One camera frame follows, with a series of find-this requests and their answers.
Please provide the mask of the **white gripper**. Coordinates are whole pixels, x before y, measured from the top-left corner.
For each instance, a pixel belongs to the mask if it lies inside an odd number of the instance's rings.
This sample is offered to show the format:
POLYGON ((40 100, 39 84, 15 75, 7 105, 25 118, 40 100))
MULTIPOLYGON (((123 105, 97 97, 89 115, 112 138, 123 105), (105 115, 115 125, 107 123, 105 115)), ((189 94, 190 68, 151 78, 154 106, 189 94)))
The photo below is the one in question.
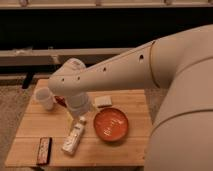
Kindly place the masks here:
POLYGON ((87 93, 79 93, 65 98, 66 106, 72 117, 77 118, 90 110, 91 101, 87 93))

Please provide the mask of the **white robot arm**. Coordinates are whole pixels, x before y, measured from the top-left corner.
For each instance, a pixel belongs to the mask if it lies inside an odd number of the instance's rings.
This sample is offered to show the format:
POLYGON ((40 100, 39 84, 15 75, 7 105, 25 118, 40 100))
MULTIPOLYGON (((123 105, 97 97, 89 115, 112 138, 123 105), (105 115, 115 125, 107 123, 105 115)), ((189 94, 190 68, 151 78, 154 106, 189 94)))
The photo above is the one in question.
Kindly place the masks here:
POLYGON ((213 171, 213 24, 162 37, 89 68, 66 63, 50 78, 56 95, 166 88, 144 171, 213 171))

